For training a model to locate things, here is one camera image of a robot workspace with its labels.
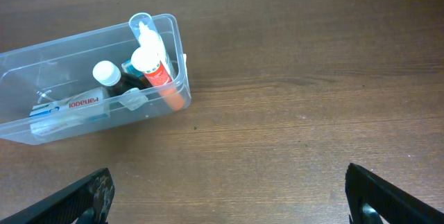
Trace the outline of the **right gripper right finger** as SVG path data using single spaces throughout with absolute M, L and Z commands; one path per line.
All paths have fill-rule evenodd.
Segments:
M 351 224 L 441 224 L 443 212 L 434 209 L 358 164 L 349 164 L 345 194 Z

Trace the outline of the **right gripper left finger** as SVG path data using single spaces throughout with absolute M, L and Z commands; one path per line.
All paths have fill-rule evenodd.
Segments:
M 114 193 L 110 170 L 102 168 L 1 220 L 1 223 L 107 224 Z

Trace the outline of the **white Panadol box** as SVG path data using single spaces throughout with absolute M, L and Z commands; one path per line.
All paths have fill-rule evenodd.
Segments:
M 97 87 L 70 98 L 33 106 L 29 117 L 48 117 L 30 125 L 33 135 L 45 137 L 62 130 L 110 116 L 107 89 Z

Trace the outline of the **black bottle white cap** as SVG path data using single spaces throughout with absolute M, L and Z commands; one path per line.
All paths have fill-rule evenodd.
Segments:
M 139 90 L 146 88 L 138 77 L 122 73 L 114 63 L 108 60 L 98 62 L 92 70 L 92 75 L 107 89 L 110 97 L 121 96 L 134 88 Z

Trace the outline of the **orange tube white cap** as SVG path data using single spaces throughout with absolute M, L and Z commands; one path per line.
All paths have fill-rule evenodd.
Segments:
M 153 87 L 159 87 L 173 81 L 173 76 L 162 62 L 163 59 L 161 53 L 154 48 L 141 46 L 133 52 L 131 64 L 143 73 Z M 157 91 L 172 110 L 180 110 L 185 106 L 184 98 L 175 87 Z

